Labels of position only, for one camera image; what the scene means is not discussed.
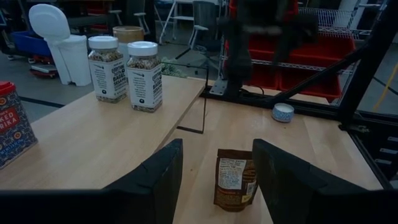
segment tin label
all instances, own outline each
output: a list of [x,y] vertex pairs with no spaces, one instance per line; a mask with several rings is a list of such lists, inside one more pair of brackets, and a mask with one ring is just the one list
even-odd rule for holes
[[19,117],[14,107],[0,112],[0,133],[5,132],[5,130],[14,127],[18,123]]

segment jar label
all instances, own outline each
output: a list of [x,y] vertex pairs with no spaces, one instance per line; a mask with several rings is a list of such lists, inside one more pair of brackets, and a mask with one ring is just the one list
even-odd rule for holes
[[90,60],[90,72],[97,96],[115,99],[127,92],[123,58],[108,63]]
[[162,101],[162,65],[151,70],[127,68],[133,105],[154,108]]

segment white lid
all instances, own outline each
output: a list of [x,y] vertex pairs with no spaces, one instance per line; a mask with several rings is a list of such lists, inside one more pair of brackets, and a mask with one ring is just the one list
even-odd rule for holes
[[290,106],[286,103],[277,103],[277,104],[275,104],[274,108],[283,113],[293,113],[294,112],[293,106]]
[[129,55],[152,56],[157,54],[157,44],[149,41],[136,41],[127,44]]
[[29,21],[33,31],[49,41],[61,41],[70,36],[67,17],[55,6],[49,4],[32,6],[29,10]]
[[88,46],[91,49],[115,49],[119,47],[119,41],[117,37],[96,36],[88,39]]

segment granola jar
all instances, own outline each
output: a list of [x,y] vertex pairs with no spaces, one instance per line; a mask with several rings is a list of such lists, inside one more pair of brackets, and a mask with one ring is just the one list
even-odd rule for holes
[[96,36],[88,39],[91,78],[97,100],[117,103],[127,96],[127,77],[118,39]]
[[162,65],[157,44],[137,41],[127,45],[130,101],[134,110],[155,112],[162,104]]

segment blue bin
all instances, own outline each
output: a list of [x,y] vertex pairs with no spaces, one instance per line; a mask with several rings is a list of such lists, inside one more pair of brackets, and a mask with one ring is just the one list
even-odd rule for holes
[[34,32],[22,31],[11,33],[16,49],[34,55],[51,57],[51,51],[46,41],[44,39],[30,37],[29,35],[31,34],[34,34]]

